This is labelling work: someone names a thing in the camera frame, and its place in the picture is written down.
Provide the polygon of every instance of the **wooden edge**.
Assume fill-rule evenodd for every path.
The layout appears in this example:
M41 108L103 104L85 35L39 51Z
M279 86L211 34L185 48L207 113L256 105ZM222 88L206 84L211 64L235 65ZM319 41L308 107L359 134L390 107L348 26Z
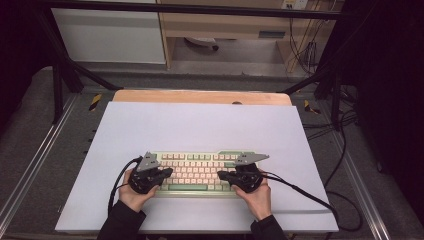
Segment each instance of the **wooden edge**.
M283 93L226 92L192 90L119 90L114 102L163 102L163 103L218 103L245 105L291 106L291 100Z

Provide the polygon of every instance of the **person's left hand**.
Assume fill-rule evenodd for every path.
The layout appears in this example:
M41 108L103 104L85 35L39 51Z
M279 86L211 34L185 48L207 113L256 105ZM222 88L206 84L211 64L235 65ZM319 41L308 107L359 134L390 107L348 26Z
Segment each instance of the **person's left hand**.
M130 178L132 169L127 170L124 175L124 181L122 184L127 184ZM159 188L158 185L154 186L147 194L140 194L135 192L130 185L125 185L119 188L119 200L127 205L135 212L140 212L143 209L144 203L150 198L155 196L156 190Z

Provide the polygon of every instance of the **person's right hand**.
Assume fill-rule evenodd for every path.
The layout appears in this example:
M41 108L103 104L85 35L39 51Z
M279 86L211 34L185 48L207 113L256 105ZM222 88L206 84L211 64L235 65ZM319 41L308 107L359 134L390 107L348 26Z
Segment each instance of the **person's right hand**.
M271 213L271 188L268 186L266 178L261 185L253 192L246 193L236 185L232 185L236 194L247 203L252 214L258 221L270 216Z

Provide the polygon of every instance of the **mechanical keyboard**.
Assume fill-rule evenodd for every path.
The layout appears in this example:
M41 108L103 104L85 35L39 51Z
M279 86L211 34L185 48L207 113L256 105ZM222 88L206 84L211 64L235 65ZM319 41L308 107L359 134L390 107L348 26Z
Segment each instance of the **mechanical keyboard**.
M218 178L218 171L235 171L234 161L242 153L252 151L151 152L160 163L159 169L172 168L156 192L157 197L236 197L227 181Z

